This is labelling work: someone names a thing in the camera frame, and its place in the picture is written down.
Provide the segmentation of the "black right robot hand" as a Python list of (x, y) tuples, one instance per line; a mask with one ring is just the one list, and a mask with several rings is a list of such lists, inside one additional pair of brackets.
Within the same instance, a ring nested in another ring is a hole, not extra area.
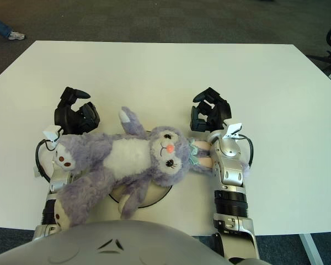
[(223, 129), (223, 122), (232, 117), (229, 103), (211, 87), (199, 93), (191, 108), (190, 128), (192, 131), (205, 132)]

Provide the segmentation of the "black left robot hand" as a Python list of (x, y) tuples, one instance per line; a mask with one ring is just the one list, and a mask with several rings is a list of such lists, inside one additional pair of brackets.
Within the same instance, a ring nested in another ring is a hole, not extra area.
[(65, 88), (54, 112), (55, 125), (62, 128), (63, 134), (82, 135), (98, 127), (100, 117), (92, 102), (83, 104), (77, 111), (71, 108), (77, 99), (88, 98), (90, 95), (84, 91), (71, 87)]

